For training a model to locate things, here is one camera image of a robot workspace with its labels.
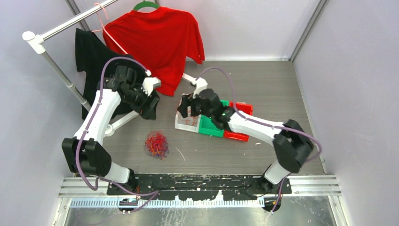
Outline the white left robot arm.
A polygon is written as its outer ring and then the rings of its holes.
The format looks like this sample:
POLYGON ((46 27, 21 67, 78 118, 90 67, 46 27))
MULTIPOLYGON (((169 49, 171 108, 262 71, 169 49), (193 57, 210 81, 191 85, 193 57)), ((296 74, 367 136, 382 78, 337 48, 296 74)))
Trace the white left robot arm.
POLYGON ((103 148, 103 140, 107 129, 112 129, 109 122, 122 102, 132 108, 133 116, 156 119, 156 106, 160 100, 156 88, 161 86, 161 81, 149 74, 146 71, 140 79, 132 68, 119 65, 115 73, 99 82, 93 107, 83 124, 72 138, 65 138, 62 142, 71 172, 119 183, 119 189, 125 194, 136 191, 134 172, 112 161, 103 148))

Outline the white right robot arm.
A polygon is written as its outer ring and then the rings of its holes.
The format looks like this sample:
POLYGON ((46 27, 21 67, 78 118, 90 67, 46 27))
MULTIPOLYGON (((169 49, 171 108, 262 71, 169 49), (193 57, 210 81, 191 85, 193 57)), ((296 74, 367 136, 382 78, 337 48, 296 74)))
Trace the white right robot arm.
POLYGON ((182 95, 177 110, 184 118, 203 115, 218 129, 245 134, 270 144, 277 159, 262 174, 261 181, 262 189, 269 194, 279 188, 283 178, 298 173, 314 149, 310 135, 297 121, 263 120, 239 111, 235 106, 224 106, 212 89, 196 95, 182 95))

